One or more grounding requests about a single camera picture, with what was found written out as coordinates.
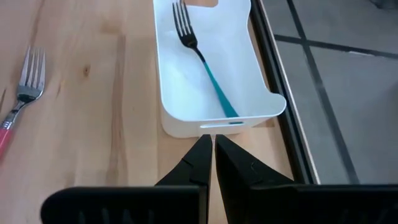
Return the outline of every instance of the black metal frame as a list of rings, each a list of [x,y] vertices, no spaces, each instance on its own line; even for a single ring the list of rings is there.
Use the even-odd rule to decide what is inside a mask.
[[[250,13],[253,29],[267,73],[270,89],[287,99],[286,110],[278,117],[280,129],[284,138],[293,177],[297,183],[316,184],[315,174],[310,165],[303,136],[299,128],[299,119],[292,104],[292,98],[287,89],[282,65],[279,61],[276,46],[269,23],[264,14],[261,3],[252,0]]]

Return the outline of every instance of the light wood surface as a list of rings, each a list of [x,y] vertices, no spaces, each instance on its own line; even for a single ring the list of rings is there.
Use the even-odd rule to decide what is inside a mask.
[[[47,53],[45,93],[0,163],[1,223],[40,223],[41,203],[66,187],[153,185],[197,140],[159,122],[151,0],[0,0],[0,30],[0,119],[27,46]],[[292,178],[276,119],[229,137]],[[210,223],[226,223],[215,170]]]

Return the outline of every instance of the white container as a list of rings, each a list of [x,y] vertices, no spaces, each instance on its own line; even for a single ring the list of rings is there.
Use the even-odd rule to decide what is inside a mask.
[[[187,6],[198,48],[238,113],[226,118],[201,60],[175,30],[172,3],[154,0],[162,125],[176,138],[236,134],[275,117],[283,96],[267,89],[250,40],[250,0],[218,0],[215,7]],[[230,124],[241,121],[242,124]]]

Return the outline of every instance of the silver fork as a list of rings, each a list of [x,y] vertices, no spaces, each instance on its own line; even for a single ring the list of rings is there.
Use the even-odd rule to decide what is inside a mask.
[[[12,126],[25,106],[39,99],[45,83],[45,52],[30,47],[27,49],[21,79],[17,88],[17,105],[0,126],[0,157],[6,150],[12,136]]]

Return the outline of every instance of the fork with teal handle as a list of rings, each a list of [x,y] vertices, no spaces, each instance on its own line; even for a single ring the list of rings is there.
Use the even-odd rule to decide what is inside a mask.
[[[177,34],[181,40],[181,43],[184,46],[196,52],[200,60],[203,62],[207,74],[209,75],[209,78],[211,80],[211,83],[213,84],[214,89],[216,90],[217,97],[220,101],[221,107],[223,108],[225,116],[227,118],[238,117],[239,115],[232,107],[231,103],[229,102],[224,92],[220,88],[208,64],[206,63],[204,56],[201,54],[201,52],[198,49],[198,40],[195,37],[195,33],[193,32],[188,15],[187,5],[185,4],[184,1],[173,3],[173,16],[174,16],[175,29],[177,30]]]

